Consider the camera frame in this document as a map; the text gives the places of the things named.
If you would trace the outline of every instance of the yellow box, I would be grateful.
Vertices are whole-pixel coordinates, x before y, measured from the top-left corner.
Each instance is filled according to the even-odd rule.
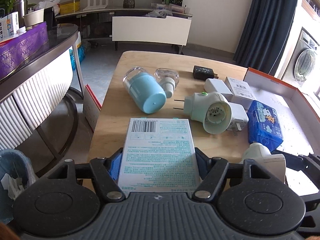
[[[60,3],[60,14],[72,13],[80,10],[80,0]]]

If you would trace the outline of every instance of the dark curtain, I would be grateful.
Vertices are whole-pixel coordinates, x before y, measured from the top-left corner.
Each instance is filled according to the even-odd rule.
[[[275,73],[286,44],[297,0],[252,0],[236,50],[237,65]]]

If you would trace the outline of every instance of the mosquito repellent heater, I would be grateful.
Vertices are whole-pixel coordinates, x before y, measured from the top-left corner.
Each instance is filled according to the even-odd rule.
[[[271,154],[269,149],[261,143],[252,143],[244,152],[240,163],[245,159],[254,159],[284,182],[286,163],[283,154]]]
[[[194,93],[186,96],[183,112],[191,120],[203,123],[203,128],[211,134],[224,132],[231,122],[231,107],[226,98],[218,93]]]

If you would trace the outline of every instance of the plant pot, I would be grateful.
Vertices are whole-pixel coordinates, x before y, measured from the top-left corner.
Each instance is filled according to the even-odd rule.
[[[134,8],[136,5],[135,0],[124,0],[123,1],[123,8]]]
[[[30,27],[32,25],[43,22],[43,15],[44,15],[44,9],[40,9],[40,10],[26,14],[23,17],[26,27]]]
[[[19,28],[25,26],[23,17],[28,14],[28,0],[16,0],[12,11],[18,12]]]

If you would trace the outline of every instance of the metal screw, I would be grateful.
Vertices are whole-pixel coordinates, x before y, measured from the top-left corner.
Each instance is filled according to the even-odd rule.
[[[122,193],[119,191],[110,191],[107,193],[107,198],[114,199],[114,200],[120,199],[122,198]]]
[[[209,197],[211,197],[211,194],[210,194],[210,192],[208,192],[208,191],[206,191],[206,190],[199,190],[199,191],[197,191],[196,193],[195,193],[195,196],[197,197],[197,198],[209,198]]]

